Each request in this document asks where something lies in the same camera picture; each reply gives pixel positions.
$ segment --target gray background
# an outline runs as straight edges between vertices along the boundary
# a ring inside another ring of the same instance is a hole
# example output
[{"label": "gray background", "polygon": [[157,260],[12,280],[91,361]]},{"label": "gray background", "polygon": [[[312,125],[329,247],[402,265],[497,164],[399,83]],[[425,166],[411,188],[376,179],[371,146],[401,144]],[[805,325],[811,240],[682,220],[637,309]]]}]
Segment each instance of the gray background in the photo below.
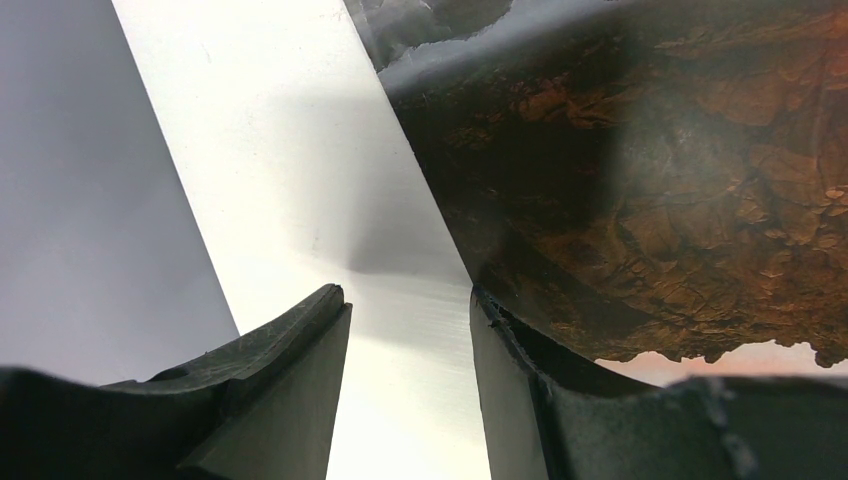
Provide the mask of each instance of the gray background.
[{"label": "gray background", "polygon": [[109,0],[0,2],[0,364],[145,379],[238,333]]}]

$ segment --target black plastic part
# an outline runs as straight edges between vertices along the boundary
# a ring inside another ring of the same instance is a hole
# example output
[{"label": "black plastic part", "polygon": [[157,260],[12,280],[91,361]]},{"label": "black plastic part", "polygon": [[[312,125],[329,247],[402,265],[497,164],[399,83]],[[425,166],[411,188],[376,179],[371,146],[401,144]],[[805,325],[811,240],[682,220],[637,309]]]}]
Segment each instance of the black plastic part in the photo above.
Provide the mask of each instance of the black plastic part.
[{"label": "black plastic part", "polygon": [[656,388],[526,326],[480,288],[471,335],[493,480],[838,479],[848,379]]},{"label": "black plastic part", "polygon": [[326,477],[351,306],[327,285],[144,383],[0,369],[0,477]]}]

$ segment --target gray surface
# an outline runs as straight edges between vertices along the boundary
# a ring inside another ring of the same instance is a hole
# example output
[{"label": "gray surface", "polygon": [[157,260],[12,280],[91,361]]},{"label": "gray surface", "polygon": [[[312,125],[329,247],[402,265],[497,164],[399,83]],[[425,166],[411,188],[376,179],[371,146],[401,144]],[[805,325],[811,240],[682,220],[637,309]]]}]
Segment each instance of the gray surface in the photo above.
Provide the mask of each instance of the gray surface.
[{"label": "gray surface", "polygon": [[237,336],[109,0],[0,3],[0,363],[144,379]]}]

